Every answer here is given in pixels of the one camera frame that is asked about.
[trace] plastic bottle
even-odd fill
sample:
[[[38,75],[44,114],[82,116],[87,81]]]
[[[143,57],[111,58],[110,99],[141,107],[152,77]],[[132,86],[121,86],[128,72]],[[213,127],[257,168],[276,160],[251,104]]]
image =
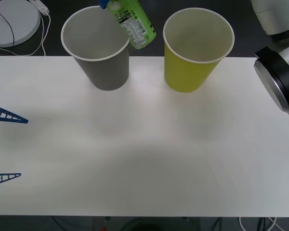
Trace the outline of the plastic bottle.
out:
[[[134,48],[140,50],[156,37],[155,29],[138,0],[99,0],[99,4],[114,15],[122,29],[129,34]]]

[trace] white cable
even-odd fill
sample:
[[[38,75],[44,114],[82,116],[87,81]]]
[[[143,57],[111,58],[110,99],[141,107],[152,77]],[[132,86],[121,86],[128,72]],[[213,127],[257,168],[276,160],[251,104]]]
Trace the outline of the white cable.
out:
[[[274,220],[270,219],[270,221],[272,221],[272,225],[266,230],[266,231],[270,231],[275,225],[276,225],[276,220],[277,218],[274,218]],[[240,226],[242,228],[243,231],[246,231],[246,229],[243,227],[242,225],[242,221],[241,221],[241,217],[239,217],[239,222],[240,222]]]
[[[278,227],[281,231],[284,231],[281,227],[279,227],[276,223],[275,226]]]
[[[0,50],[2,50],[2,51],[7,51],[7,52],[12,53],[13,55],[16,55],[16,56],[31,56],[31,55],[35,54],[35,53],[39,50],[39,48],[42,46],[43,39],[44,39],[44,20],[43,20],[43,17],[42,17],[41,14],[39,14],[39,16],[40,16],[40,18],[41,18],[41,20],[42,20],[42,28],[43,28],[43,31],[42,31],[42,39],[41,39],[41,41],[40,41],[39,47],[38,47],[32,54],[20,55],[20,54],[14,53],[14,52],[10,52],[9,50],[6,50],[6,49],[4,49],[4,48],[0,48]]]
[[[240,222],[240,226],[241,226],[242,230],[243,230],[243,231],[246,231],[246,229],[245,229],[245,228],[243,227],[243,225],[242,225],[241,217],[239,217],[239,222]]]
[[[49,17],[49,23],[48,23],[48,27],[47,27],[47,30],[46,30],[45,37],[44,37],[44,39],[42,41],[42,48],[43,48],[44,56],[46,56],[46,52],[45,52],[45,49],[44,49],[44,41],[45,41],[45,39],[47,37],[48,31],[49,31],[49,27],[50,27],[50,23],[52,21],[52,19],[50,18],[50,15],[48,13],[46,13],[46,15]]]
[[[276,225],[276,220],[277,220],[277,218],[274,218],[274,220],[271,220],[271,219],[270,219],[270,221],[272,221],[273,223],[272,223],[271,227],[268,228],[266,231],[270,231],[270,230]]]

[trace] paper cup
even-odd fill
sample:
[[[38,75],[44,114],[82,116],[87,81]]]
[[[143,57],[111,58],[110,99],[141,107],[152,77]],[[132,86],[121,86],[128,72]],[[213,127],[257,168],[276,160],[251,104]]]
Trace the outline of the paper cup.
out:
[[[74,13],[63,25],[61,42],[97,88],[115,90],[127,81],[129,36],[108,10],[92,6]]]
[[[233,48],[235,35],[219,14],[188,8],[173,14],[164,26],[165,80],[174,90],[197,90]]]

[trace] black floor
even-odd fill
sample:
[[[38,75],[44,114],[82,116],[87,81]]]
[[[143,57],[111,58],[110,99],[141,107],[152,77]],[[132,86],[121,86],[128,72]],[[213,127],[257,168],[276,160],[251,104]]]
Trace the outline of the black floor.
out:
[[[30,217],[0,216],[0,231],[241,231],[238,218],[223,218],[213,229],[217,218],[125,218],[112,217]],[[276,222],[289,231],[289,218]],[[257,231],[258,218],[243,218],[247,231]]]
[[[46,53],[49,56],[68,55],[61,45],[61,28],[67,18],[74,12],[98,4],[98,0],[43,0],[50,9],[52,24],[45,40]],[[156,39],[145,49],[130,49],[131,55],[164,56],[164,40],[162,31],[166,20],[176,11],[200,7],[213,10],[225,17],[232,25],[236,43],[230,53],[232,57],[254,57],[254,53],[270,43],[252,9],[250,0],[139,0],[144,11],[151,20],[156,32]],[[28,41],[14,47],[17,54],[30,54],[40,43],[41,25],[38,32]],[[0,55],[9,55],[0,51]],[[35,55],[42,55],[40,49]]]

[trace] white round object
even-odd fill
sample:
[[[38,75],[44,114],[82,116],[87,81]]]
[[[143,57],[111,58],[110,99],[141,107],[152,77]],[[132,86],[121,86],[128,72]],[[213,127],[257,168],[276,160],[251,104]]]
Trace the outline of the white round object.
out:
[[[27,41],[37,31],[40,16],[35,6],[26,0],[1,0],[0,13],[14,32],[14,46]],[[0,47],[11,47],[13,35],[9,25],[0,16]]]

